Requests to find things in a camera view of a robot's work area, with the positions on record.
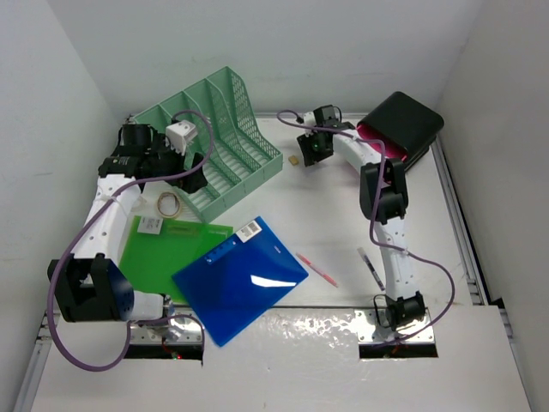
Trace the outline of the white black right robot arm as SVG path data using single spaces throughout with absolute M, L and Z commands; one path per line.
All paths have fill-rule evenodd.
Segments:
M 331 105 L 297 115 L 305 133 L 298 137 L 306 166 L 337 153 L 359 173 L 359 205 L 373 225 L 385 273 L 386 326 L 397 330 L 425 316 L 425 302 L 414 283 L 407 254 L 404 218 L 408 206 L 403 162 L 389 158 L 385 145 L 366 140 L 360 131 L 338 118 Z

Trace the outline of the yellow eraser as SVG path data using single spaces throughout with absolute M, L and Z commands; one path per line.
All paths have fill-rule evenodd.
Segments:
M 290 157 L 288 158 L 288 160 L 290 161 L 290 163 L 291 163 L 293 166 L 297 166 L 298 163 L 299 163 L 299 159 L 298 159 L 296 156 L 294 156 L 294 155 L 290 156 Z

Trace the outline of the clear tape roll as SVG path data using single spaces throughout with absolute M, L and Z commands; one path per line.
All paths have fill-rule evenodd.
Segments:
M 162 192 L 156 202 L 159 215 L 165 219 L 175 219 L 183 211 L 179 196 L 173 192 Z

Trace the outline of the black pink drawer box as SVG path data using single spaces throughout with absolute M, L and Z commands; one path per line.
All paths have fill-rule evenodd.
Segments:
M 443 117 L 401 91 L 392 93 L 357 123 L 365 140 L 383 141 L 386 155 L 400 159 L 407 172 L 444 127 Z

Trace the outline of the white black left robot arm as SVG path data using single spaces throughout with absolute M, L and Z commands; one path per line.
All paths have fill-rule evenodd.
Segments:
M 163 294 L 135 290 L 120 268 L 121 245 L 131 210 L 149 181 L 173 176 L 176 188 L 205 187 L 203 154 L 185 162 L 197 128 L 186 120 L 157 131 L 149 124 L 125 124 L 118 143 L 98 169 L 97 187 L 84 233 L 64 260 L 51 261 L 47 315 L 59 308 L 67 322 L 152 321 L 164 314 Z

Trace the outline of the mint green file organizer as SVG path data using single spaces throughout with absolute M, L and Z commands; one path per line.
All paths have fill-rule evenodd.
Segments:
M 137 124 L 165 131 L 182 110 L 200 112 L 211 125 L 214 148 L 203 167 L 208 185 L 181 197 L 210 223 L 282 170 L 282 153 L 260 132 L 242 77 L 226 66 L 136 114 Z

